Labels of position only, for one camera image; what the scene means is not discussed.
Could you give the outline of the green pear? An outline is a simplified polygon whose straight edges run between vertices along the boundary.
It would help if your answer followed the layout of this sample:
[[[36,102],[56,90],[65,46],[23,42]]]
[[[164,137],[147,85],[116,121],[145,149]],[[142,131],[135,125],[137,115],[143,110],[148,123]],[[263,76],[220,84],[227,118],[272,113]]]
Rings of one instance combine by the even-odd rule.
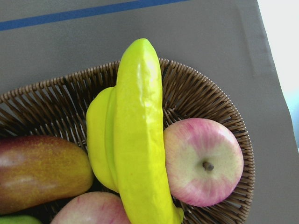
[[[42,224],[42,222],[29,215],[12,215],[0,217],[1,224]]]

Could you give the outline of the yellow banana lower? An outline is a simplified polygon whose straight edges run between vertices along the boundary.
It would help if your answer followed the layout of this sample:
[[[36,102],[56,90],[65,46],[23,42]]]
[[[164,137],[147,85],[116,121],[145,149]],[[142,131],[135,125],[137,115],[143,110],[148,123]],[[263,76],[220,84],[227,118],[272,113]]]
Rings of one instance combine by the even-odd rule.
[[[162,75],[151,43],[124,52],[116,85],[102,90],[86,113],[87,149],[96,178],[120,194],[133,224],[179,224],[165,167]]]

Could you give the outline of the orange red mango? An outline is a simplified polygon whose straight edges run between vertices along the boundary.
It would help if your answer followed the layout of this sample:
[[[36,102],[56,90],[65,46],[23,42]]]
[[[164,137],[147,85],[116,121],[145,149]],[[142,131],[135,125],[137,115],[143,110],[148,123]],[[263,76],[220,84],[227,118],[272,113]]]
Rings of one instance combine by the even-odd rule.
[[[47,135],[0,141],[0,213],[18,212],[90,189],[93,172],[76,144]]]

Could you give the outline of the pink peach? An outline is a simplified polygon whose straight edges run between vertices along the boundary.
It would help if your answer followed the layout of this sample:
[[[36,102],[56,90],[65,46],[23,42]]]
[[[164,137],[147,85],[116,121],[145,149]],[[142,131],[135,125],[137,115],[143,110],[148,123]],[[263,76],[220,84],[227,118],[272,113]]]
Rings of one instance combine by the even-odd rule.
[[[215,205],[240,181],[241,148],[232,132],[216,121],[177,121],[164,130],[164,147],[171,194],[186,204]]]
[[[88,192],[68,202],[51,221],[53,224],[129,224],[119,196]]]

